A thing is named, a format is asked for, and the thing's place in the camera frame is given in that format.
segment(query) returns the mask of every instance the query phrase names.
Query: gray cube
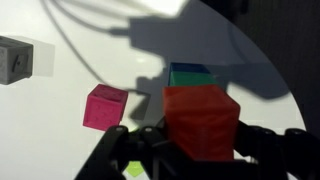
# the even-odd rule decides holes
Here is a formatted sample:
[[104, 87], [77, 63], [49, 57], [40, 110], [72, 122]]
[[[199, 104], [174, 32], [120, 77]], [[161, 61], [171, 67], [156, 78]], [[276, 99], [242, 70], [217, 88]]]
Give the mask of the gray cube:
[[0, 84], [32, 75], [33, 45], [0, 36]]

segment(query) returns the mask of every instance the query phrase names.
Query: dark background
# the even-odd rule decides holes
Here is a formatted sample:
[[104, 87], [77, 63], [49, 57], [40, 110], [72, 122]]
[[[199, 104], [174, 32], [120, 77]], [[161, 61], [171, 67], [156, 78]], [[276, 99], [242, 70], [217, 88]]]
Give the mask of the dark background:
[[307, 130], [320, 138], [320, 1], [202, 1], [267, 55], [295, 97]]

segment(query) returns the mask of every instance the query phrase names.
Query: white table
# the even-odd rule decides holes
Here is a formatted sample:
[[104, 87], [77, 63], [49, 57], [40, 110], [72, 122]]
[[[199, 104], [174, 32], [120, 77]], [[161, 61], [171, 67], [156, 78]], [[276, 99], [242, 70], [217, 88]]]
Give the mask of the white table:
[[[221, 15], [198, 1], [141, 2], [59, 1], [90, 27], [48, 0], [2, 2], [0, 34], [33, 43], [35, 58], [30, 79], [0, 86], [0, 179], [73, 179], [103, 135], [82, 126], [86, 96], [101, 82], [56, 25], [104, 82], [151, 95], [142, 121], [133, 120], [131, 113], [144, 95], [129, 94], [121, 124], [130, 130], [138, 124], [154, 125], [163, 116], [161, 88], [167, 84], [170, 61], [211, 65], [218, 79], [225, 76], [227, 92], [241, 105], [240, 119], [245, 123], [280, 134], [291, 127], [305, 129], [292, 94], [283, 89], [286, 86], [267, 57]], [[251, 82], [258, 78], [255, 72], [277, 83], [266, 78], [262, 84], [267, 86], [255, 92], [252, 85], [257, 82]]]

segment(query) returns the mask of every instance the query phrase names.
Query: white surface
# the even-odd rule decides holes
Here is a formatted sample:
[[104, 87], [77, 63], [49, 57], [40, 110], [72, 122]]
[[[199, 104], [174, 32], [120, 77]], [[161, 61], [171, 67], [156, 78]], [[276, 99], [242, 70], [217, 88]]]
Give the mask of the white surface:
[[[75, 48], [105, 82], [122, 89], [138, 88], [152, 95], [146, 120], [142, 124], [155, 124], [162, 117], [161, 88], [167, 83], [162, 71], [169, 61], [242, 64], [244, 62], [230, 40], [231, 32], [248, 60], [246, 63], [269, 62], [237, 28], [196, 1], [192, 2], [192, 10], [187, 15], [182, 12], [181, 17], [186, 18], [179, 21], [169, 19], [168, 31], [160, 30], [161, 23], [153, 23], [159, 27], [155, 27], [158, 31], [152, 33], [171, 40], [159, 43], [167, 46], [160, 47], [154, 43], [154, 47], [150, 47], [152, 52], [160, 52], [158, 54], [132, 47], [129, 37], [116, 37], [83, 27], [58, 11], [49, 1], [4, 1], [0, 6], [0, 34], [43, 42], [47, 45], [45, 48], [38, 43], [42, 49], [55, 53], [54, 58], [53, 53], [36, 56], [35, 62], [40, 65], [37, 63], [34, 67], [38, 68], [35, 71], [39, 73], [30, 79], [0, 86], [0, 179], [73, 179], [103, 134], [82, 126], [86, 96], [100, 82], [70, 50], [46, 14], [43, 2], [46, 2]], [[83, 2], [99, 10], [105, 9], [113, 14], [118, 12], [119, 16], [106, 16], [98, 10], [84, 10], [65, 2], [61, 5], [79, 18], [105, 29], [128, 28], [130, 17], [146, 17], [149, 13], [130, 4], [124, 5], [125, 1]], [[152, 39], [149, 33], [134, 34], [146, 24], [133, 26], [136, 28], [131, 34], [133, 39], [139, 40], [139, 36]], [[181, 33], [170, 34], [170, 30]], [[145, 78], [142, 82], [146, 84], [137, 87], [137, 79], [141, 77]], [[233, 83], [229, 84], [228, 93], [241, 105], [240, 119], [248, 124], [261, 125], [278, 133], [290, 127], [305, 128], [291, 93], [267, 100]], [[121, 124], [131, 130], [137, 127], [137, 123], [129, 114], [140, 100], [141, 97], [134, 93], [129, 95]]]

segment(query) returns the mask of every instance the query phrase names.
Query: pink block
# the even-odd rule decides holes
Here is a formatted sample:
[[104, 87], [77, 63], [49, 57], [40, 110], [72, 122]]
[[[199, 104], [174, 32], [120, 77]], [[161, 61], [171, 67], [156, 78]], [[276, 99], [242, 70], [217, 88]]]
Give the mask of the pink block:
[[127, 91], [98, 84], [88, 95], [83, 126], [106, 131], [119, 125], [127, 99]]

